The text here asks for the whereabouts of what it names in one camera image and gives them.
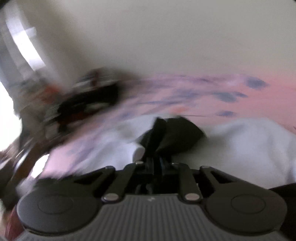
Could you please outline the black garment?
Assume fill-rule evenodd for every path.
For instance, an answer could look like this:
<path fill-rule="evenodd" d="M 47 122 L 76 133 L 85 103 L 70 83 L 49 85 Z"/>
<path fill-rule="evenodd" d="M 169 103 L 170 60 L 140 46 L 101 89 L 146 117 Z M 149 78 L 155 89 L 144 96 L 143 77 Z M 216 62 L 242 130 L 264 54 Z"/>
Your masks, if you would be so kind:
<path fill-rule="evenodd" d="M 137 176 L 136 195 L 180 193 L 180 170 L 173 158 L 191 150 L 204 132 L 183 117 L 156 118 L 150 130 L 140 139 L 145 152 L 145 168 Z"/>

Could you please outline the white cloth garment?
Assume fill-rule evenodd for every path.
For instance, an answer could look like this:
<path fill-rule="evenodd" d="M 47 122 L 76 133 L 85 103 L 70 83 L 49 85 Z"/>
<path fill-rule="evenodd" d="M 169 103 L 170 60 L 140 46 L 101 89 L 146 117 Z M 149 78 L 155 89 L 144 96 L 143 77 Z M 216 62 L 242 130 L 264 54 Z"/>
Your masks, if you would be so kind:
<path fill-rule="evenodd" d="M 155 115 L 142 115 L 94 131 L 63 153 L 53 152 L 41 173 L 43 178 L 85 174 L 105 166 L 120 170 L 139 160 L 139 140 L 152 128 Z M 295 183 L 295 134 L 264 118 L 240 119 L 203 126 L 205 139 L 174 157 L 190 168 L 211 166 L 264 188 Z"/>

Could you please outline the black patterned clothing pile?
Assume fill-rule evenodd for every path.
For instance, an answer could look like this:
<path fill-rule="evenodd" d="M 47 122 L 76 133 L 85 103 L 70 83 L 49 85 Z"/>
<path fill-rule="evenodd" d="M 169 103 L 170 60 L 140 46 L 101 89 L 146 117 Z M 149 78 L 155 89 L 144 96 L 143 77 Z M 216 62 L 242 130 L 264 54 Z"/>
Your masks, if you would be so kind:
<path fill-rule="evenodd" d="M 50 106 L 44 116 L 46 138 L 55 138 L 72 131 L 72 125 L 114 106 L 125 92 L 132 73 L 111 68 L 97 68 L 80 77 L 67 94 Z"/>

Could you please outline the pink floral bed sheet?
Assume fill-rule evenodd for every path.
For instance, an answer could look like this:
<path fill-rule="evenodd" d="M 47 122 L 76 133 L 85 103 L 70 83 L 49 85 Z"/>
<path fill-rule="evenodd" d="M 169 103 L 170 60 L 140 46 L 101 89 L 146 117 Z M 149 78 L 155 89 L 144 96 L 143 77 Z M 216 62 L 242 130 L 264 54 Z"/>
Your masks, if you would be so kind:
<path fill-rule="evenodd" d="M 159 75 L 131 80 L 114 106 L 99 111 L 53 149 L 63 153 L 94 131 L 115 126 L 142 115 L 156 118 L 182 116 L 202 130 L 240 119 L 264 118 L 295 134 L 295 84 L 261 80 L 246 75 L 189 77 Z"/>

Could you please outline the white window frame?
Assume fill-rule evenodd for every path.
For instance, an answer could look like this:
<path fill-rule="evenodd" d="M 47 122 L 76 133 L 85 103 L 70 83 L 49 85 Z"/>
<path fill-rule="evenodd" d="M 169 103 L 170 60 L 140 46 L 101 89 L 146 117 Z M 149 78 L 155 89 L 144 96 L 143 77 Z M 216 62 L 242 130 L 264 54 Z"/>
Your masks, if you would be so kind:
<path fill-rule="evenodd" d="M 55 51 L 18 1 L 1 2 L 1 82 L 13 98 L 22 88 L 62 90 Z"/>

